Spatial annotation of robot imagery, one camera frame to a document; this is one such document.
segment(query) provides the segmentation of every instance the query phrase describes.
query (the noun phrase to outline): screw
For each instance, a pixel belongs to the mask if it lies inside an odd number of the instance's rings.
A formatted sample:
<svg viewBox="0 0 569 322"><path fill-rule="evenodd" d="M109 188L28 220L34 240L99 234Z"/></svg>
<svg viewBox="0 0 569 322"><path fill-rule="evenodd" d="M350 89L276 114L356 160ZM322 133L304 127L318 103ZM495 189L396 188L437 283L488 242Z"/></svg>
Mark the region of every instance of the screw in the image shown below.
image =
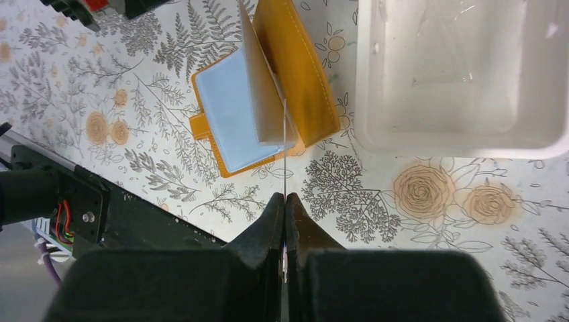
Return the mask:
<svg viewBox="0 0 569 322"><path fill-rule="evenodd" d="M84 213L83 216L81 216L81 219L83 219L85 223L94 223L95 215L92 212L88 211L87 213Z"/></svg>

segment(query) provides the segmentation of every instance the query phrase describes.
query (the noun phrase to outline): orange wallet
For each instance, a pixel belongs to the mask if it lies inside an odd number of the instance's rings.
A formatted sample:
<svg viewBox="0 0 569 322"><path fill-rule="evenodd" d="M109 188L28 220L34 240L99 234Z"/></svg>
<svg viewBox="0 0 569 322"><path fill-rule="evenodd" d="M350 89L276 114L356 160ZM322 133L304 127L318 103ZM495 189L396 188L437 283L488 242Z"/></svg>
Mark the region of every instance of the orange wallet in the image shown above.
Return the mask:
<svg viewBox="0 0 569 322"><path fill-rule="evenodd" d="M241 3L240 15L243 46L191 79L200 108L189 120L192 135L210 141L224 178L340 130L327 78L293 2L259 0L252 25Z"/></svg>

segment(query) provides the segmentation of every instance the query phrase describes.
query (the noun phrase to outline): white container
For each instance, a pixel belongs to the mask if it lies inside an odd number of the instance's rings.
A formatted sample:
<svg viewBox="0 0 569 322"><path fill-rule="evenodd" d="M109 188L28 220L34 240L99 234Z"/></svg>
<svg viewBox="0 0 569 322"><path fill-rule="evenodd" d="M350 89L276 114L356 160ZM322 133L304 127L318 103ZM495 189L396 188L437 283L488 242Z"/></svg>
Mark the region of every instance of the white container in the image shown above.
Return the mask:
<svg viewBox="0 0 569 322"><path fill-rule="evenodd" d="M569 150L569 1L360 0L355 130L381 153Z"/></svg>

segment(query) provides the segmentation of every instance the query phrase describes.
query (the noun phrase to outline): floral tablecloth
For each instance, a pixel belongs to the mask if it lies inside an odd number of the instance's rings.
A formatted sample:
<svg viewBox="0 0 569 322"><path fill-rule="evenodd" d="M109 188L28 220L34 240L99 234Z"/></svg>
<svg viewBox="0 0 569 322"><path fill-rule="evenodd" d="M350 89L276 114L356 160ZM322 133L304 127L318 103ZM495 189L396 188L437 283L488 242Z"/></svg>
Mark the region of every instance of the floral tablecloth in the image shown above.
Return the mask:
<svg viewBox="0 0 569 322"><path fill-rule="evenodd" d="M250 15L254 0L245 1ZM0 0L0 121L231 240L275 191L297 192L349 248L461 250L510 321L569 319L569 154L552 160L376 156L354 137L358 3L295 1L333 90L340 133L222 179L192 139L188 81L240 46L237 5L176 0L93 33L40 1Z"/></svg>

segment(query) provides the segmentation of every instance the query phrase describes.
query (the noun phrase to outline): wallet strap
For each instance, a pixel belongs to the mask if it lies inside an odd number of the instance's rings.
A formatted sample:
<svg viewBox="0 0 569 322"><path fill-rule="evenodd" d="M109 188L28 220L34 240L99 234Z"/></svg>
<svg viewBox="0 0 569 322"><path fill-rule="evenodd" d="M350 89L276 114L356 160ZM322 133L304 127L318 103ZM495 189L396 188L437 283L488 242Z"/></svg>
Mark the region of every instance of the wallet strap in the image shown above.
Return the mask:
<svg viewBox="0 0 569 322"><path fill-rule="evenodd" d="M190 117L190 128L192 129L192 135L196 140L204 140L211 135L211 130L209 129L209 124L205 118L205 113L200 113Z"/></svg>

